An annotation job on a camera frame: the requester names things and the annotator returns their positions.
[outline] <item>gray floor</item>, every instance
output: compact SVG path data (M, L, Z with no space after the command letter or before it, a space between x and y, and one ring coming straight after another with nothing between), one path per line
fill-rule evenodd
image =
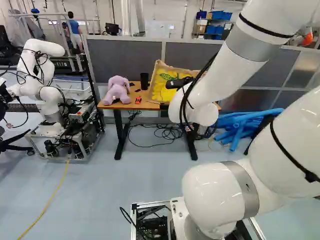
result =
M21 98L24 103L30 99ZM6 114L15 125L25 113ZM37 113L28 124L6 129L4 139L35 127ZM140 145L163 141L150 128L136 128L132 140ZM128 143L120 161L114 160L117 146L114 125L106 133L88 164L71 164L61 189L48 211L25 236L26 240L129 240L130 226L119 206L129 210L133 202L169 200L181 196L181 179L194 165L242 158L246 141L239 150L228 153L218 143L197 142L199 160L191 161L182 139L171 145L138 148ZM25 146L25 140L17 142ZM65 165L47 162L24 152L7 151L0 155L0 239L15 240L40 214L60 182ZM304 199L278 211L256 217L268 240L318 240L320 201Z

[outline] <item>black table frame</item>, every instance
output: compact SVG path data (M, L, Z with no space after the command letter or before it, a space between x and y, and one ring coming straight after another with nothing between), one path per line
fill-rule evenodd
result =
M116 133L118 136L118 145L116 147L115 150L115 154L114 154L114 159L115 160L120 160L121 159L121 155L122 152L124 151L125 148L125 144L126 144L126 140L128 137L128 132L129 132L129 128L130 128L130 122L126 123L123 127L123 123L122 123L122 116L121 116L121 110L120 109L114 109L113 110L113 115L114 115L114 121L115 121L115 127L116 127ZM198 131L199 125L197 123L193 124L194 130L195 132ZM198 160L198 154L197 154L197 150L195 147L195 139L196 136L190 132L186 133L185 136L186 142L187 142L187 146L188 146L188 150L191 156L191 159L193 161L197 161Z

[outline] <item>purple stuffed animal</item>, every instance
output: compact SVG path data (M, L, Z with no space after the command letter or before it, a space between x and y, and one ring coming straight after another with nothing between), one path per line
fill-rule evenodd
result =
M120 99L123 104L131 103L130 85L128 79L122 76L113 76L108 81L108 92L102 99L104 105L111 105L116 99Z

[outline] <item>chair wheel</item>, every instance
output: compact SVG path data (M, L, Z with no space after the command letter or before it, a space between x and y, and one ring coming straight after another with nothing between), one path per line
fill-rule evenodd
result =
M28 154L28 156L35 155L35 150L29 150L26 154Z

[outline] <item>black cup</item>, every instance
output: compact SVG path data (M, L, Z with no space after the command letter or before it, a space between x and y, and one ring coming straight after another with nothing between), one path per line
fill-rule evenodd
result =
M148 90L149 73L141 72L140 81L141 81L141 90Z

